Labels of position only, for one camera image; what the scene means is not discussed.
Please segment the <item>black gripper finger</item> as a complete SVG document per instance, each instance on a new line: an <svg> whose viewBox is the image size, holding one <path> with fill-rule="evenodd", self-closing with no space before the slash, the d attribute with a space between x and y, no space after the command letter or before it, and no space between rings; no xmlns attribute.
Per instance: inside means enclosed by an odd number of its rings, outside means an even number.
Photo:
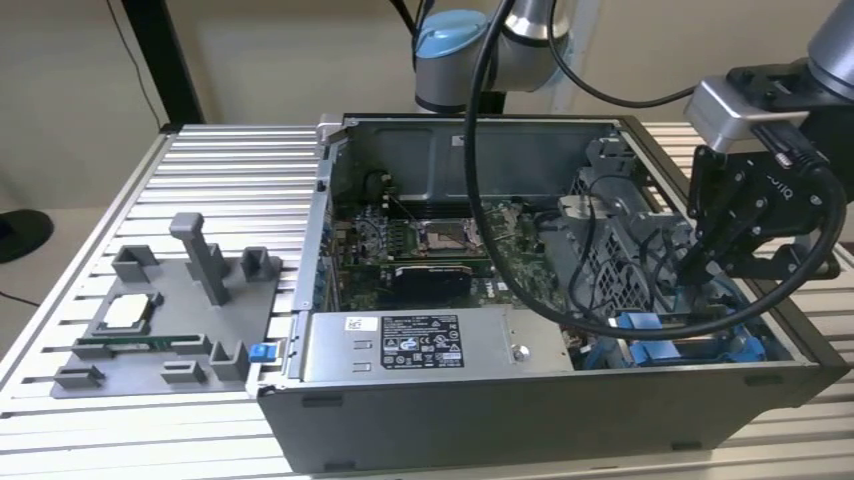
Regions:
<svg viewBox="0 0 854 480"><path fill-rule="evenodd" d="M731 249L716 263L731 278L786 280L811 255L814 244L800 238L782 244L768 258Z"/></svg>
<svg viewBox="0 0 854 480"><path fill-rule="evenodd" d="M710 262L736 264L736 258L754 249L747 222L752 170L752 153L720 154L707 146L695 149L687 205L695 243L679 262L680 285L706 283L712 277Z"/></svg>

